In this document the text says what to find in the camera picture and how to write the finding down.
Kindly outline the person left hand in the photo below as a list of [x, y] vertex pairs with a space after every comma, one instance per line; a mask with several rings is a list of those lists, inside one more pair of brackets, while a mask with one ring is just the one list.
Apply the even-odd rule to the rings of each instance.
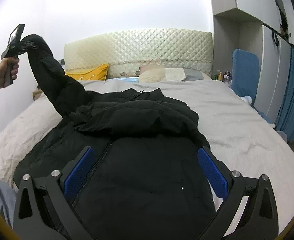
[[16, 80], [19, 58], [5, 57], [0, 62], [0, 89], [7, 87], [7, 82]]

